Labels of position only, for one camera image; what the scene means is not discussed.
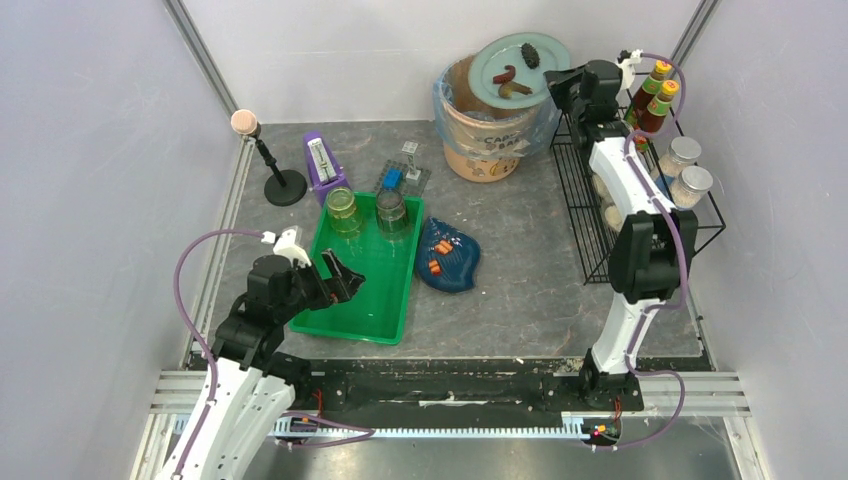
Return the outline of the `sauce bottle yellow cap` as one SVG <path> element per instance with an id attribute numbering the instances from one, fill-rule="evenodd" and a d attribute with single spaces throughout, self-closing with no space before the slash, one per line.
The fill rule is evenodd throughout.
<path id="1" fill-rule="evenodd" d="M 667 80 L 671 71 L 672 65 L 670 63 L 662 60 L 656 61 L 651 73 L 633 95 L 631 104 L 626 111 L 624 120 L 630 126 L 638 127 L 640 115 L 646 111 L 649 102 L 660 92 L 662 84 Z"/>
<path id="2" fill-rule="evenodd" d="M 674 97 L 680 91 L 680 83 L 676 80 L 665 80 L 659 92 L 647 104 L 645 110 L 637 117 L 636 128 L 647 133 L 657 133 L 663 126 Z"/>

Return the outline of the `light blue plate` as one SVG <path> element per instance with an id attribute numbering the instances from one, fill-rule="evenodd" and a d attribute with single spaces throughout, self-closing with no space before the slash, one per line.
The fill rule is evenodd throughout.
<path id="1" fill-rule="evenodd" d="M 520 47 L 529 42 L 540 55 L 540 66 L 528 69 L 521 58 Z M 511 99 L 498 97 L 498 86 L 492 77 L 504 71 L 506 65 L 516 70 L 515 81 L 533 89 L 534 93 L 524 96 L 514 93 Z M 551 99 L 544 73 L 571 67 L 571 52 L 556 38 L 535 32 L 507 35 L 492 41 L 479 50 L 468 67 L 467 82 L 472 94 L 482 103 L 496 109 L 517 110 L 535 107 Z"/>

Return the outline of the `green glass cup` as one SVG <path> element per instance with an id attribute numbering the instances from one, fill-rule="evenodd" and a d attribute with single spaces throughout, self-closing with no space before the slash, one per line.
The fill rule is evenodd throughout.
<path id="1" fill-rule="evenodd" d="M 334 233 L 341 238 L 358 236 L 363 228 L 354 192 L 348 187 L 337 187 L 325 198 L 325 207 Z"/>

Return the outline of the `dark clear glass cup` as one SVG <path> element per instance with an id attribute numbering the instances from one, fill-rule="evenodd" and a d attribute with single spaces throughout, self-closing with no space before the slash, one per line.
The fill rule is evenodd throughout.
<path id="1" fill-rule="evenodd" d="M 409 218 L 404 197 L 395 189 L 381 189 L 376 195 L 376 220 L 380 233 L 388 240 L 406 234 Z"/>

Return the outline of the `dark blue plate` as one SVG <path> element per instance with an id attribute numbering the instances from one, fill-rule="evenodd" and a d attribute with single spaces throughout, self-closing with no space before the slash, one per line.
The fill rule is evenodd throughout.
<path id="1" fill-rule="evenodd" d="M 450 294 L 470 291 L 480 260 L 481 247 L 474 238 L 438 218 L 424 221 L 414 271 L 427 286 Z"/>

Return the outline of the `glass rice jar front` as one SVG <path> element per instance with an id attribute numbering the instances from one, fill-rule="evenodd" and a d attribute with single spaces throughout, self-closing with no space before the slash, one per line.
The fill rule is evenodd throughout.
<path id="1" fill-rule="evenodd" d="M 623 228 L 626 216 L 613 203 L 606 203 L 601 208 L 601 214 L 606 226 L 613 232 L 620 232 Z"/>

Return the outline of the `glass rice jar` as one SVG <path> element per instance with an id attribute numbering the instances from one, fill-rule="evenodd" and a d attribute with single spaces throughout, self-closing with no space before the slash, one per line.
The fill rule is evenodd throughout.
<path id="1" fill-rule="evenodd" d="M 592 184 L 601 200 L 603 202 L 609 202 L 611 199 L 609 189 L 607 188 L 603 179 L 598 174 L 594 174 L 592 176 Z"/>
<path id="2" fill-rule="evenodd" d="M 601 214 L 606 226 L 613 232 L 620 232 L 623 228 L 626 216 L 613 203 L 606 203 L 601 208 Z"/>

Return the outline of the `tall bead jar silver lid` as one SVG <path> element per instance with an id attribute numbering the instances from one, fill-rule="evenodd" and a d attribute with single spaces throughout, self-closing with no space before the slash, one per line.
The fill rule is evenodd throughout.
<path id="1" fill-rule="evenodd" d="M 698 165 L 685 167 L 671 182 L 669 196 L 679 210 L 690 210 L 709 192 L 714 183 L 712 174 Z"/>

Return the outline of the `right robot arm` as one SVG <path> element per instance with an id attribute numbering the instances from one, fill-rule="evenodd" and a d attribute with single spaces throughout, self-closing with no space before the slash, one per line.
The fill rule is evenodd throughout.
<path id="1" fill-rule="evenodd" d="M 635 132 L 618 116 L 617 97 L 630 85 L 631 60 L 592 60 L 544 78 L 556 106 L 570 117 L 580 161 L 597 174 L 623 220 L 608 257 L 613 301 L 598 340 L 569 382 L 591 410 L 642 407 L 637 353 L 656 314 L 686 293 L 698 230 L 651 180 L 635 148 Z"/>

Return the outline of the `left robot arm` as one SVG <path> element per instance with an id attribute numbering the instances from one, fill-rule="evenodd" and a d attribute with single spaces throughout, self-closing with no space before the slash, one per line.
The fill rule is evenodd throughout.
<path id="1" fill-rule="evenodd" d="M 254 261 L 215 334 L 200 397 L 161 479 L 241 479 L 275 423 L 306 397 L 308 361 L 280 352 L 286 324 L 350 301 L 366 278 L 326 249 L 329 277 L 303 253 Z"/>

